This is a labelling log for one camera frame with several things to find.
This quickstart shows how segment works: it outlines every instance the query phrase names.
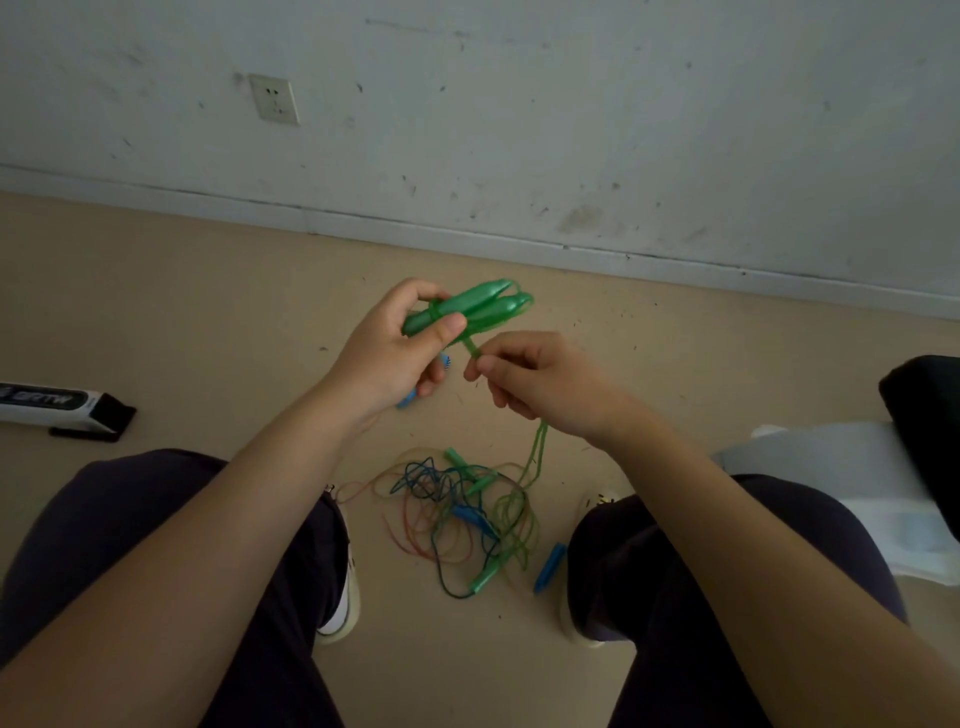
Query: tangled cord pile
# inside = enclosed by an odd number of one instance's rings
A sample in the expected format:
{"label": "tangled cord pile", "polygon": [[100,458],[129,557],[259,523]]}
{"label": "tangled cord pile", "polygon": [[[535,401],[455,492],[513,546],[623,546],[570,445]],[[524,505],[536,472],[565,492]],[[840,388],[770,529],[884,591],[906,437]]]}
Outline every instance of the tangled cord pile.
{"label": "tangled cord pile", "polygon": [[[444,452],[450,467],[439,469],[433,456],[421,460],[400,462],[387,469],[359,489],[343,497],[348,484],[337,491],[337,502],[348,503],[370,488],[380,497],[403,493],[402,540],[384,517],[390,537],[404,552],[436,564],[440,586],[448,596],[467,599],[483,586],[512,559],[526,570],[537,547],[540,524],[530,504],[528,491],[540,477],[543,465],[543,447],[547,425],[540,422],[534,444],[526,464],[505,463],[496,468],[466,463],[453,449]],[[502,471],[520,470],[514,480]],[[377,484],[388,476],[398,479],[386,493],[377,490]],[[509,491],[497,497],[490,507],[484,504],[484,494],[496,483],[505,483]],[[484,553],[483,566],[468,588],[461,593],[452,591],[446,583],[444,565],[462,564],[473,554],[473,529],[479,532],[480,548]],[[454,557],[463,532],[467,532],[466,555]]]}

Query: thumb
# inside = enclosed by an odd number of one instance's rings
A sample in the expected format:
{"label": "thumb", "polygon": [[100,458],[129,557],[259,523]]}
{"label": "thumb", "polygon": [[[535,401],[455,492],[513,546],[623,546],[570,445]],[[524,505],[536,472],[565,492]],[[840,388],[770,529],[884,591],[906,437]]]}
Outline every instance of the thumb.
{"label": "thumb", "polygon": [[440,321],[435,321],[416,336],[410,338],[409,346],[425,367],[450,342],[457,338],[467,327],[467,317],[462,313],[450,313]]}
{"label": "thumb", "polygon": [[477,359],[477,371],[516,397],[525,399],[533,384],[534,372],[498,356],[484,354]]}

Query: shoe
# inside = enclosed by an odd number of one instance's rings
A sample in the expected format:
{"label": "shoe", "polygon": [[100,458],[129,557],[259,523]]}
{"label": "shoe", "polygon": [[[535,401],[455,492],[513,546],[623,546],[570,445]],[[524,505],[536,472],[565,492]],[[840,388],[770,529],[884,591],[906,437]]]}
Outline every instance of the shoe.
{"label": "shoe", "polygon": [[[347,528],[347,516],[343,510],[340,517]],[[356,626],[360,619],[360,585],[357,583],[356,564],[353,562],[353,548],[347,544],[347,582],[340,593],[340,603],[333,616],[325,624],[317,627],[316,644],[333,644],[342,640]]]}
{"label": "shoe", "polygon": [[[592,493],[584,496],[584,499],[580,501],[580,507],[577,509],[577,515],[574,522],[574,530],[576,526],[580,525],[580,521],[584,519],[584,516],[596,508],[598,505],[606,505],[607,503],[615,503],[620,500],[619,496],[611,491],[601,491],[600,493]],[[597,647],[603,646],[605,643],[598,642],[597,640],[592,640],[589,637],[584,637],[577,630],[576,625],[573,623],[573,615],[570,614],[570,602],[566,595],[567,588],[567,562],[569,559],[564,559],[563,565],[563,587],[560,589],[560,627],[564,631],[564,634],[567,638],[574,644],[580,647],[590,647],[591,649],[596,649]]]}

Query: leg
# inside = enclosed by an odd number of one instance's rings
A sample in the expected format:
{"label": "leg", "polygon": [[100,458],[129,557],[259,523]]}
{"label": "leg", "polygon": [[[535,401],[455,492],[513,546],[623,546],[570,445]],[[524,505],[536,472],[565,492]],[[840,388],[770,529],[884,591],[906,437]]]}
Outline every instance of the leg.
{"label": "leg", "polygon": [[[866,529],[819,491],[763,475],[741,485],[899,619],[897,586]],[[769,725],[696,581],[638,498],[592,511],[570,542],[569,604],[588,637],[636,659],[611,726]]]}
{"label": "leg", "polygon": [[[225,465],[156,450],[82,469],[40,514],[7,574],[0,666]],[[341,725],[311,650],[344,588],[347,543],[324,496],[280,560],[204,725]]]}

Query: beige floor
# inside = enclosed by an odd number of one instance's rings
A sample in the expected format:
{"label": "beige floor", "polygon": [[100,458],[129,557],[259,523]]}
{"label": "beige floor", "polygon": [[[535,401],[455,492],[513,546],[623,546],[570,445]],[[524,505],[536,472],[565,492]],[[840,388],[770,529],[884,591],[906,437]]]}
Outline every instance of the beige floor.
{"label": "beige floor", "polygon": [[[960,355],[958,323],[13,195],[0,195],[0,271],[0,379],[106,390],[140,409],[116,445],[0,425],[0,568],[91,460],[159,447],[230,457],[406,276],[451,291],[519,280],[538,300],[525,327],[568,334],[710,450],[763,423],[885,419],[882,375],[917,354]],[[453,355],[461,368],[465,354]],[[454,376],[432,400],[384,417],[337,480],[369,477],[414,445],[518,459],[534,427]],[[551,432],[534,493],[538,562],[597,483],[625,487],[602,454]],[[431,567],[389,542],[380,514],[393,507],[350,506],[363,617],[349,640],[317,653],[347,723],[605,725],[633,650],[566,643],[553,593],[533,599],[496,579],[473,600],[443,596]],[[956,650],[955,604],[924,585],[916,594],[918,627]]]}

